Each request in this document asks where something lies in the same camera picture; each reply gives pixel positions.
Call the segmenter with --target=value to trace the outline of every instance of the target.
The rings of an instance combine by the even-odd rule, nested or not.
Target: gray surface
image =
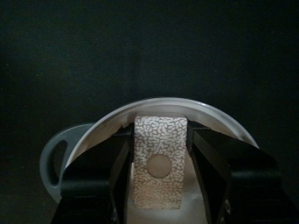
[[[53,134],[157,96],[236,118],[299,206],[297,3],[1,1],[0,222],[49,223],[38,159]]]

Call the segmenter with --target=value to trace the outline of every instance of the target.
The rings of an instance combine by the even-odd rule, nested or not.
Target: crackle pattern
[[[180,208],[185,136],[184,117],[136,117],[133,199],[137,208]],[[148,158],[156,154],[165,155],[172,161],[170,173],[164,178],[153,178],[145,169]]]

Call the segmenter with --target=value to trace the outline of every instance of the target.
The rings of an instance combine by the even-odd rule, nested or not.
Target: round handle
[[[39,158],[39,174],[41,174],[41,182],[46,188],[46,191],[51,198],[55,200],[55,202],[61,199],[61,174],[65,168],[65,164],[67,162],[67,158],[70,155],[70,152],[90,128],[93,123],[81,124],[78,126],[70,127],[65,130],[62,130],[55,136],[50,139],[50,141],[45,144],[42,151],[41,151],[41,158]],[[66,149],[63,152],[61,165],[59,165],[59,174],[55,174],[55,171],[53,169],[53,152],[54,147],[59,142],[66,143]]]

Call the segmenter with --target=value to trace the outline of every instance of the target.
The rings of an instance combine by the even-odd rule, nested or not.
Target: black clamp
[[[51,224],[125,223],[133,130],[133,124],[120,129],[69,164]],[[297,223],[276,161],[260,149],[196,122],[188,122],[186,149],[209,224]]]

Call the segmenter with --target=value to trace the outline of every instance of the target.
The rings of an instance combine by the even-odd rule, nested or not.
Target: dark backdrop
[[[299,207],[297,6],[2,0],[0,222],[50,222],[38,157],[51,135],[158,96],[205,102],[244,125]]]

